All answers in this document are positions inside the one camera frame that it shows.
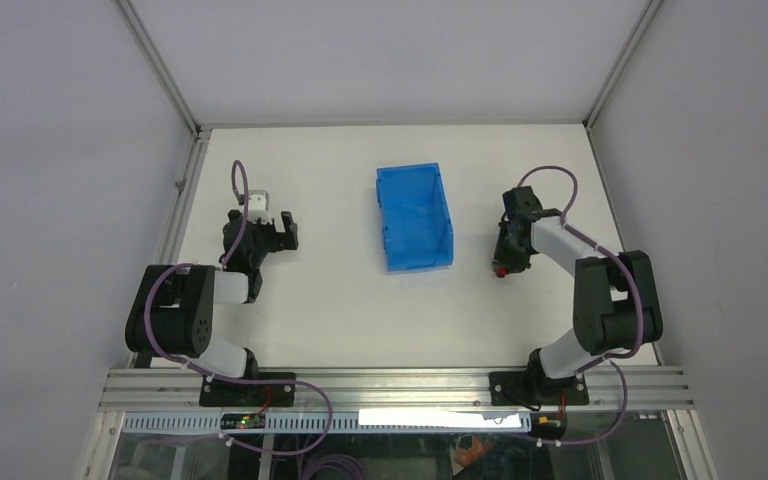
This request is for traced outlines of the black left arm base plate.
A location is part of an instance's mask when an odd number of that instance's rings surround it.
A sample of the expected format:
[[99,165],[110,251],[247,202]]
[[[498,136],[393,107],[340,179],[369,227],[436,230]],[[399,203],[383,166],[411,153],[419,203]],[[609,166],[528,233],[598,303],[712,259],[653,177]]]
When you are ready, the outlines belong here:
[[296,380],[296,374],[288,371],[261,373],[260,380],[266,385],[240,385],[213,380],[202,382],[198,405],[201,407],[239,407],[260,408],[292,407],[295,401],[295,385],[284,384],[287,380]]

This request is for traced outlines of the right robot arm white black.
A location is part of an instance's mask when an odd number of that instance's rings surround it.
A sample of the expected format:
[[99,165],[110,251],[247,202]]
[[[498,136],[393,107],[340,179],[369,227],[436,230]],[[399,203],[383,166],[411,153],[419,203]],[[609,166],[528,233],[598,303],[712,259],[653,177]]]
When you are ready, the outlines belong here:
[[544,255],[573,280],[572,326],[553,343],[529,354],[517,371],[488,375],[494,406],[583,406],[589,402],[587,370],[607,359],[634,355],[659,340],[663,321],[650,257],[613,253],[547,209],[529,186],[502,196],[492,270],[499,278],[525,272]]

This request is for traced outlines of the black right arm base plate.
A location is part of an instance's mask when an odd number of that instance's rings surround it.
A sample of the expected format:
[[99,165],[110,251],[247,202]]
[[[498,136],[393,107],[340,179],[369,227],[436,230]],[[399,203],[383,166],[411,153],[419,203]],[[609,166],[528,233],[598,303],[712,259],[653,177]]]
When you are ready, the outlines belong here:
[[493,406],[585,406],[590,402],[583,379],[550,379],[536,371],[493,371],[488,374]]

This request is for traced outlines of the aluminium rail frame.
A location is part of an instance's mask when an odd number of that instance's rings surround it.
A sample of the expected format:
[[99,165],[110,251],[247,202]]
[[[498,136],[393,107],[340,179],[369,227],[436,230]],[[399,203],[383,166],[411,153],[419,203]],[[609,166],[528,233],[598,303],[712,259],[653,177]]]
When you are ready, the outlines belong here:
[[[521,396],[506,382],[490,380],[491,368],[299,368],[291,387],[295,411],[321,412],[329,397],[337,412],[366,408],[440,408],[490,411],[520,408]],[[211,391],[202,377],[179,369],[114,369],[103,388],[102,412],[195,411]],[[622,399],[631,411],[693,410],[695,404],[679,367],[625,366],[620,373],[597,367],[584,376],[581,394],[567,397],[568,411],[608,412]]]

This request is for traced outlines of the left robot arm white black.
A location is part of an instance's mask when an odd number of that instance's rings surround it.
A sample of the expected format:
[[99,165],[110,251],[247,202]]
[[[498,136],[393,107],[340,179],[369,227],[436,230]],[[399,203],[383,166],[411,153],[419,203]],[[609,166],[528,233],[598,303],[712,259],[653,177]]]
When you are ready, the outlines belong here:
[[266,257],[298,249],[298,225],[292,213],[282,211],[280,220],[282,229],[265,210],[252,219],[231,210],[222,230],[230,258],[222,258],[218,267],[147,266],[125,324],[128,349],[222,380],[223,394],[237,406],[254,403],[261,392],[256,357],[213,332],[214,306],[255,302]]

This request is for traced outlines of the orange object under table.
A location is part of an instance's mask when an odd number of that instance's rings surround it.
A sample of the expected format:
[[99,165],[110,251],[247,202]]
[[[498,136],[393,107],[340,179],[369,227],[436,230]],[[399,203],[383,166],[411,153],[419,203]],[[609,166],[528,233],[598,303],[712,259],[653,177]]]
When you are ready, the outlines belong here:
[[486,456],[495,447],[489,437],[469,434],[461,435],[452,444],[451,460],[460,468],[466,468]]

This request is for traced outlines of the blue plastic bin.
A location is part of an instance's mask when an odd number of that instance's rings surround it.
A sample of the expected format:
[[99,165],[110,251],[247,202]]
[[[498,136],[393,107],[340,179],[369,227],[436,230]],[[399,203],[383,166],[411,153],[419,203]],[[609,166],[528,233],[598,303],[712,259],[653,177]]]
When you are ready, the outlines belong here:
[[376,170],[381,236],[390,273],[448,267],[454,229],[440,166],[424,163]]

